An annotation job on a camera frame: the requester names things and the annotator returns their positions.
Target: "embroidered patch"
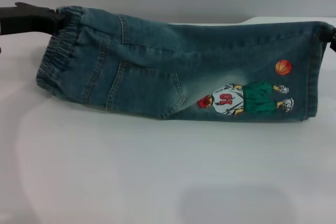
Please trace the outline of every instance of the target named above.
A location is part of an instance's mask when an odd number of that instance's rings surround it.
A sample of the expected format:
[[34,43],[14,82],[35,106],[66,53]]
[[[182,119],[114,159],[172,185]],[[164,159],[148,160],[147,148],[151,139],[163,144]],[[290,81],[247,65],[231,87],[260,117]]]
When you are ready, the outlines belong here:
[[291,73],[293,68],[292,63],[289,60],[281,60],[275,65],[275,71],[281,76],[285,76]]
[[224,115],[238,115],[244,111],[253,114],[273,114],[278,110],[292,110],[293,98],[274,101],[270,98],[272,92],[287,94],[289,88],[268,82],[255,82],[244,86],[231,83],[200,99],[197,105],[203,109],[212,106],[216,112]]

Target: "blue denim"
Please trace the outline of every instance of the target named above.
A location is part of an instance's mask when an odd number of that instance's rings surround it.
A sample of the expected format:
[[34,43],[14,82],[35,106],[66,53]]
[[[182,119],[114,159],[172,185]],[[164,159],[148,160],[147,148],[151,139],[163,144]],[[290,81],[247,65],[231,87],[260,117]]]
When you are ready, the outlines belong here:
[[67,101],[156,119],[296,121],[315,116],[333,28],[321,22],[193,26],[63,7],[37,84]]

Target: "cartoon basketball player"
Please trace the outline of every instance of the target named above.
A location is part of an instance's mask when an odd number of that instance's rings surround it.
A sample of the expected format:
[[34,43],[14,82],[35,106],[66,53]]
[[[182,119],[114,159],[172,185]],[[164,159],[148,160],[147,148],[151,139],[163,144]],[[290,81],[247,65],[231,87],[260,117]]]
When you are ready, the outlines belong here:
[[201,108],[211,105],[218,113],[225,115],[238,115],[243,111],[254,114],[272,114],[278,109],[285,112],[292,110],[293,98],[282,101],[273,101],[269,95],[272,92],[287,94],[289,89],[284,85],[271,85],[268,82],[257,82],[248,85],[227,84],[207,95],[197,102]]

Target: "orange basketball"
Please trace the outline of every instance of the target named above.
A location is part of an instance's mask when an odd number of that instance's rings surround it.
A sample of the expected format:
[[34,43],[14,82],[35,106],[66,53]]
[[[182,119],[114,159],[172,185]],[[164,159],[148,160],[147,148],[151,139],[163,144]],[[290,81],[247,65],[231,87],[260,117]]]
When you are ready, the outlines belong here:
[[281,76],[285,76],[292,71],[293,65],[289,60],[281,60],[275,65],[275,71]]

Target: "sneaker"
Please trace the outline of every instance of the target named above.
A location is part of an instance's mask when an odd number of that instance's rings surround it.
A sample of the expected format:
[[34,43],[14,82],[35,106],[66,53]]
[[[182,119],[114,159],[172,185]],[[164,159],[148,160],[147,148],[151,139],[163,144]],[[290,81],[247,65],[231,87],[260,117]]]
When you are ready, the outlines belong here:
[[289,88],[284,85],[278,85],[278,87],[280,88],[279,93],[287,94],[289,92]]
[[282,105],[282,109],[285,112],[289,112],[292,110],[294,105],[294,99],[293,98],[286,98],[283,100],[283,105]]

